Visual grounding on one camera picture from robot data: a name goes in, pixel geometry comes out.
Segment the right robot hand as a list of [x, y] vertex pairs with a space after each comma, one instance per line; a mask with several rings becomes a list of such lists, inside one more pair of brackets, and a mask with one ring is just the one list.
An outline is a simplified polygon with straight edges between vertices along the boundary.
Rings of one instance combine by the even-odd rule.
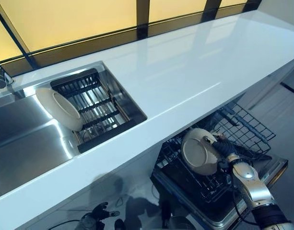
[[232, 154], [236, 154], [234, 145], [225, 137], [218, 136], [216, 140], [211, 140], [209, 137], [204, 136], [203, 139], [207, 141], [212, 147], [219, 152], [224, 158], [229, 157]]

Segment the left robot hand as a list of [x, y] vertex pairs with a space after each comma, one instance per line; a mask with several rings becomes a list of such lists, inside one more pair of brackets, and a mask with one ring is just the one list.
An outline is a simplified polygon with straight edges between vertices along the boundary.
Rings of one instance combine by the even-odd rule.
[[120, 215], [119, 211], [107, 211], [107, 206], [108, 202], [100, 203], [92, 212], [85, 214], [81, 219], [82, 225], [87, 229], [96, 229], [104, 226], [102, 220]]

